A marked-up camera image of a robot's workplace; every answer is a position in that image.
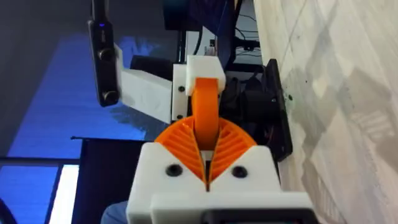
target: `black cable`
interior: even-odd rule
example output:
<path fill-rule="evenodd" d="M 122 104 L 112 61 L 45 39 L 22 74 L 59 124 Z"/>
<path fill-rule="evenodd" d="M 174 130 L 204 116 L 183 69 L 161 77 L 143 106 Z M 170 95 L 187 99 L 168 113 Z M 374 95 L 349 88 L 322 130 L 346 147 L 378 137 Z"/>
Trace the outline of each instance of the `black cable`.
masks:
<path fill-rule="evenodd" d="M 198 51 L 199 51 L 199 47 L 200 47 L 200 44 L 201 44 L 202 36 L 203 36 L 203 27 L 199 30 L 197 46 L 195 47 L 195 50 L 193 51 L 194 55 L 196 55 L 198 53 Z"/>
<path fill-rule="evenodd" d="M 242 32 L 258 32 L 258 31 L 255 31 L 255 30 L 240 30 L 240 31 L 242 31 Z"/>
<path fill-rule="evenodd" d="M 235 27 L 235 29 L 242 35 L 243 39 L 246 40 L 246 36 L 242 33 L 242 31 L 237 27 Z"/>
<path fill-rule="evenodd" d="M 240 16 L 243 16 L 243 17 L 247 17 L 247 18 L 250 18 L 250 19 L 252 19 L 254 22 L 257 22 L 257 20 L 255 20 L 253 17 L 251 17 L 251 16 L 247 16 L 247 15 L 243 15 L 243 14 L 239 14 Z"/>
<path fill-rule="evenodd" d="M 260 65 L 260 66 L 261 66 L 261 68 L 262 68 L 262 72 L 265 73 L 265 72 L 266 72 L 266 66 L 265 66 L 265 65 Z M 250 79 L 256 78 L 257 75 L 259 74 L 259 69 L 260 69 L 260 68 L 256 69 L 256 71 L 254 71 L 253 75 L 252 75 L 250 78 L 248 78 L 247 80 L 241 81 L 241 83 L 246 83 L 246 82 L 248 82 Z"/>
<path fill-rule="evenodd" d="M 239 54 L 236 54 L 236 56 L 252 56 L 252 57 L 261 57 L 261 55 L 251 55 L 251 54 L 245 54 L 245 52 L 243 52 L 243 53 L 239 53 Z"/>

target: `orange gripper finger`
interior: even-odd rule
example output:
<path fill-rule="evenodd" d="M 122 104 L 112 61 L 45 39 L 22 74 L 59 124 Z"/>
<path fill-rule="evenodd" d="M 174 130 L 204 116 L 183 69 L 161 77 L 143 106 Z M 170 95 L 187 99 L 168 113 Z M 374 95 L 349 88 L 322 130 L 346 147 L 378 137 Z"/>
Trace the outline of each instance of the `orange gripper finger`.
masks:
<path fill-rule="evenodd" d="M 199 150 L 214 150 L 219 128 L 217 79 L 196 79 L 192 94 L 192 115 Z"/>

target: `orange plastic part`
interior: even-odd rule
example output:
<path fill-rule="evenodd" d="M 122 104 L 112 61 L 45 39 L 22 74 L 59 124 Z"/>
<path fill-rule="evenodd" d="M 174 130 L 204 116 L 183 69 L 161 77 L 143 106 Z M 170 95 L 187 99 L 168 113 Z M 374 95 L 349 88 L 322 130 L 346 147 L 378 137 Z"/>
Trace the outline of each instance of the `orange plastic part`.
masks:
<path fill-rule="evenodd" d="M 207 186 L 256 142 L 239 126 L 218 117 L 217 79 L 197 78 L 192 95 L 193 116 L 170 125 L 161 143 Z M 214 150 L 209 179 L 200 150 Z"/>
<path fill-rule="evenodd" d="M 205 167 L 193 133 L 193 117 L 170 125 L 156 139 L 199 179 L 206 183 Z"/>
<path fill-rule="evenodd" d="M 211 183 L 256 142 L 236 124 L 220 118 L 220 135 L 210 165 Z"/>
<path fill-rule="evenodd" d="M 200 150 L 214 150 L 218 137 L 218 83 L 197 78 L 192 93 L 194 132 Z"/>

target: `screw hole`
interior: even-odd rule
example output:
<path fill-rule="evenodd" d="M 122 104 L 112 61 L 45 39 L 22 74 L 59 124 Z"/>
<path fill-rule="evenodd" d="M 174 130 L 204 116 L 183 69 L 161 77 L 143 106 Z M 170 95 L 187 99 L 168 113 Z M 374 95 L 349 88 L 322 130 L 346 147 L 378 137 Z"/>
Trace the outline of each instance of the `screw hole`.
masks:
<path fill-rule="evenodd" d="M 178 164 L 169 165 L 166 168 L 166 174 L 170 177 L 178 177 L 182 174 L 182 167 Z"/>
<path fill-rule="evenodd" d="M 248 170 L 243 166 L 236 166 L 232 169 L 232 175 L 236 178 L 245 178 L 248 176 Z"/>

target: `wooden surface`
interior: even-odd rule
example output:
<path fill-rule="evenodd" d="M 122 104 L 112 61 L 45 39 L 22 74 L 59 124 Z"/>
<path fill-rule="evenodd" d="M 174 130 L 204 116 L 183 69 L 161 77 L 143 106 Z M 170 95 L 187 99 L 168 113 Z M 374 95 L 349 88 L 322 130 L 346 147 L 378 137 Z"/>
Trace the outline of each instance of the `wooden surface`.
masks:
<path fill-rule="evenodd" d="M 398 223 L 398 1 L 254 5 L 262 60 L 293 98 L 282 187 L 307 191 L 322 223 Z"/>

